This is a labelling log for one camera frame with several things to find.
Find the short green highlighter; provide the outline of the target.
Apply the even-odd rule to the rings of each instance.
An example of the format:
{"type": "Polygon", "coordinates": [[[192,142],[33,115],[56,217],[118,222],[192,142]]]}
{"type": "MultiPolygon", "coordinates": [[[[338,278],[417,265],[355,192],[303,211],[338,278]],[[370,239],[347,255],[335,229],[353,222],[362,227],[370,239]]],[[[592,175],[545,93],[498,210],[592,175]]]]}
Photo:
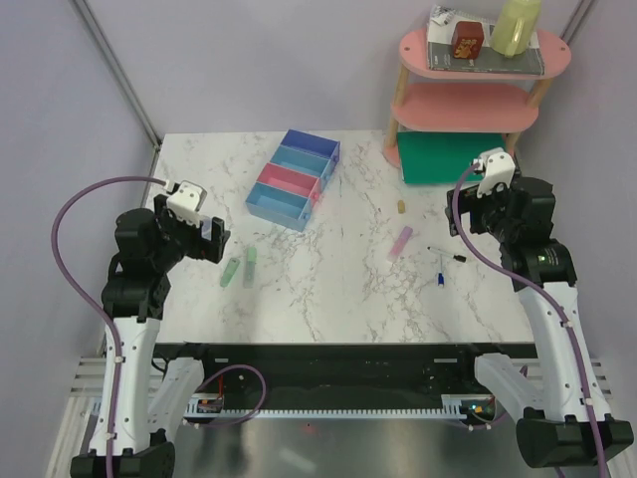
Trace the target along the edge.
{"type": "Polygon", "coordinates": [[[220,279],[220,286],[222,288],[226,288],[229,286],[239,268],[239,265],[240,260],[238,258],[233,257],[228,261],[220,279]]]}

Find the long green highlighter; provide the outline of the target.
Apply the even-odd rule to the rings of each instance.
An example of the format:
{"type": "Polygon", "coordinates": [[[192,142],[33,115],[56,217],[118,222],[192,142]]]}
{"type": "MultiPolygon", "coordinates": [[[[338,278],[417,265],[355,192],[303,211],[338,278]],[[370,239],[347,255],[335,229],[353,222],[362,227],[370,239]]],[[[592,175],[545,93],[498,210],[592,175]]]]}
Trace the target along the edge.
{"type": "Polygon", "coordinates": [[[257,263],[257,249],[254,246],[247,248],[246,263],[243,277],[243,285],[245,288],[250,289],[254,285],[255,273],[257,263]]]}

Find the black marker pen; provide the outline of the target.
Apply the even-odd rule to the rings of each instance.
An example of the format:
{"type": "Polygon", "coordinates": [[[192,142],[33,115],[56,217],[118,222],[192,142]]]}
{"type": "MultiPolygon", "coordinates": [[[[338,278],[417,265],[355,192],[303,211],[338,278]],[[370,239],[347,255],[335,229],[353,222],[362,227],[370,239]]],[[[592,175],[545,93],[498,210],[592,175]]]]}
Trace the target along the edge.
{"type": "Polygon", "coordinates": [[[442,257],[446,257],[448,259],[454,260],[456,262],[460,262],[460,263],[466,263],[467,262],[467,257],[461,254],[455,254],[455,253],[451,253],[445,250],[442,250],[440,248],[436,248],[434,246],[428,246],[427,249],[429,251],[431,251],[434,254],[437,254],[439,256],[442,257]]]}

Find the pink highlighter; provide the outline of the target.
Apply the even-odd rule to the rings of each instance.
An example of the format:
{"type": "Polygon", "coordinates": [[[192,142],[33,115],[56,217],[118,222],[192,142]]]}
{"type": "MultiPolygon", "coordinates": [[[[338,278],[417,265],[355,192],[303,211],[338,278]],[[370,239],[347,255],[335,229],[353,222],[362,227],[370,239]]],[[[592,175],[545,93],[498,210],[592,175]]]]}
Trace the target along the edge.
{"type": "Polygon", "coordinates": [[[402,254],[406,244],[413,234],[413,229],[409,226],[404,226],[400,234],[392,244],[392,247],[387,255],[387,260],[394,263],[402,254]]]}

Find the blue white small pen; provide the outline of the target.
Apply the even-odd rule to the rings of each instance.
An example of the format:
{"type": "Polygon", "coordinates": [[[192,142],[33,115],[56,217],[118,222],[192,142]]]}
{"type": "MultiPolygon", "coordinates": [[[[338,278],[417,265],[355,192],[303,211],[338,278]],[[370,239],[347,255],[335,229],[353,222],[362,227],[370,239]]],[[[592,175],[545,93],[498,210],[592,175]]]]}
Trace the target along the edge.
{"type": "Polygon", "coordinates": [[[437,284],[440,288],[444,288],[445,286],[445,276],[444,276],[444,263],[443,256],[441,254],[438,255],[438,274],[437,274],[437,284]]]}

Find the light blue end drawer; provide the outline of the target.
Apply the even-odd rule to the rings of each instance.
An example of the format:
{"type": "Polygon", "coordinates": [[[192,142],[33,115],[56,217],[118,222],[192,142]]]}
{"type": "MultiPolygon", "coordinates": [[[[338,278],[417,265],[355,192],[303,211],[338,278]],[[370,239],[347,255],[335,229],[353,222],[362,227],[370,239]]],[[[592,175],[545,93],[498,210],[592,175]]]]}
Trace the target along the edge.
{"type": "Polygon", "coordinates": [[[312,213],[309,198],[260,182],[250,191],[246,206],[254,216],[299,232],[305,230],[312,213]]]}

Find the pink drawer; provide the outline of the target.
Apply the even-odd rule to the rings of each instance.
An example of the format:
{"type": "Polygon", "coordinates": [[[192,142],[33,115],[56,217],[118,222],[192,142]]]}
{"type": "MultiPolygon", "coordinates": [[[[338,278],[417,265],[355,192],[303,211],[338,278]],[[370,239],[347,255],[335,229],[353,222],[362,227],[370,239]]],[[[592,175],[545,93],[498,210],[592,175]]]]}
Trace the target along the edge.
{"type": "Polygon", "coordinates": [[[308,198],[312,203],[321,194],[320,179],[274,163],[267,163],[257,181],[308,198]]]}

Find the purple drawer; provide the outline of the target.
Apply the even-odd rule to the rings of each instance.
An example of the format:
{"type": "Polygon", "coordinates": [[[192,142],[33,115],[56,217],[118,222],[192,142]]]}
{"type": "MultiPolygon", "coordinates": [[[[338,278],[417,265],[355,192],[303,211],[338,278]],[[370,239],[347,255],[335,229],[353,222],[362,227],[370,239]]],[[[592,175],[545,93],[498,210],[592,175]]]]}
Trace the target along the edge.
{"type": "Polygon", "coordinates": [[[311,133],[289,129],[281,146],[320,156],[338,164],[340,160],[340,142],[311,133]]]}

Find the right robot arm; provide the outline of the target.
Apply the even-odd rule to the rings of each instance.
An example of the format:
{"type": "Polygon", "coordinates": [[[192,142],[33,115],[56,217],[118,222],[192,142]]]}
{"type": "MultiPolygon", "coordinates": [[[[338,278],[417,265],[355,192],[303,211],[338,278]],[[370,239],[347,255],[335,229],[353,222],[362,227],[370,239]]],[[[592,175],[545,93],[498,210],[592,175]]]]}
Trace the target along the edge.
{"type": "Polygon", "coordinates": [[[465,390],[485,387],[516,425],[531,468],[594,466],[634,442],[631,424],[613,417],[587,351],[578,313],[576,274],[568,249],[551,236],[555,197],[544,180],[519,177],[490,193],[456,186],[447,193],[450,233],[473,255],[511,278],[533,335],[542,386],[523,376],[504,353],[456,366],[465,390]]]}

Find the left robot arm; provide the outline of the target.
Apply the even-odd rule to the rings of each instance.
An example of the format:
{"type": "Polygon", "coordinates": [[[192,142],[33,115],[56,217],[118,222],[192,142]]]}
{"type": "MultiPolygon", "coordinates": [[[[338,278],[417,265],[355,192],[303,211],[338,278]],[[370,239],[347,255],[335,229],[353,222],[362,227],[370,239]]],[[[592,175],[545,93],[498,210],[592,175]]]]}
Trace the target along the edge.
{"type": "Polygon", "coordinates": [[[170,291],[169,271],[184,258],[221,261],[230,237],[222,219],[200,213],[206,193],[182,183],[159,194],[150,209],[115,221],[102,304],[113,326],[106,340],[106,372],[98,423],[87,453],[71,463],[74,477],[169,477],[175,434],[192,394],[218,380],[206,358],[168,362],[157,392],[150,390],[152,360],[170,291]]]}

